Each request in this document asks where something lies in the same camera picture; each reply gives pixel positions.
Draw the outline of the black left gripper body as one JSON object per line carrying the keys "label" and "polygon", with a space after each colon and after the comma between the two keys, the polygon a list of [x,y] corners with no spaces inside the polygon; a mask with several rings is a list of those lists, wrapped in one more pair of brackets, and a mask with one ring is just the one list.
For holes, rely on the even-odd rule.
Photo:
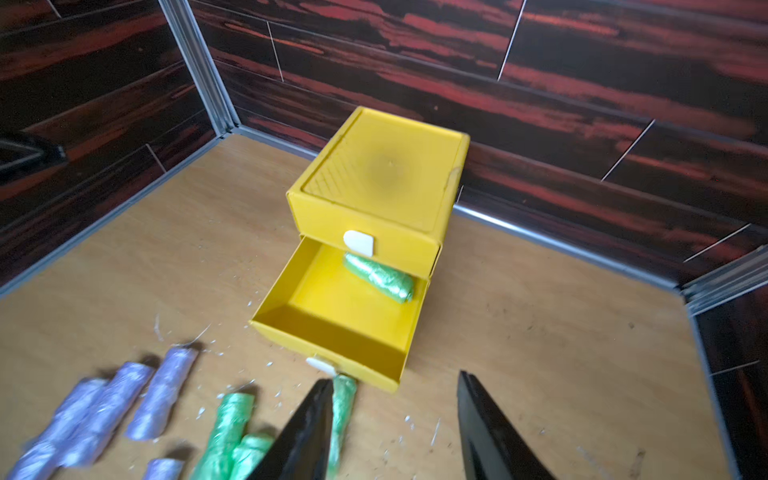
{"label": "black left gripper body", "polygon": [[65,150],[45,138],[23,131],[1,133],[2,180],[19,180],[67,162]]}

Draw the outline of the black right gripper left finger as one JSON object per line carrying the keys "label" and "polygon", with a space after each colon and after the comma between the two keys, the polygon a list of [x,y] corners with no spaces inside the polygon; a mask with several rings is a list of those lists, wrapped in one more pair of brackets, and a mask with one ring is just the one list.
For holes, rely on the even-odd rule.
{"label": "black right gripper left finger", "polygon": [[248,480],[326,478],[333,392],[330,379],[318,380],[313,385]]}

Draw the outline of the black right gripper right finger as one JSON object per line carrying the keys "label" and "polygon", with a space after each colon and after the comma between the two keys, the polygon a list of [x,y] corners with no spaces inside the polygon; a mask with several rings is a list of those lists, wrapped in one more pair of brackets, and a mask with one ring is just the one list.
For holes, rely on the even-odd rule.
{"label": "black right gripper right finger", "polygon": [[458,420],[468,479],[551,479],[479,379],[462,370],[457,385]]}

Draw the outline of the yellow plastic drawer box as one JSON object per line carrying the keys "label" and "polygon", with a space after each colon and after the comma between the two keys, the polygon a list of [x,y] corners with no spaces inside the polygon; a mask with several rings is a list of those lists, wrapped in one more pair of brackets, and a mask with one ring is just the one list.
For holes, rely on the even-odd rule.
{"label": "yellow plastic drawer box", "polygon": [[[300,242],[252,326],[317,369],[397,390],[469,145],[461,132],[356,108],[287,191]],[[345,253],[408,274],[413,298],[380,293]]]}

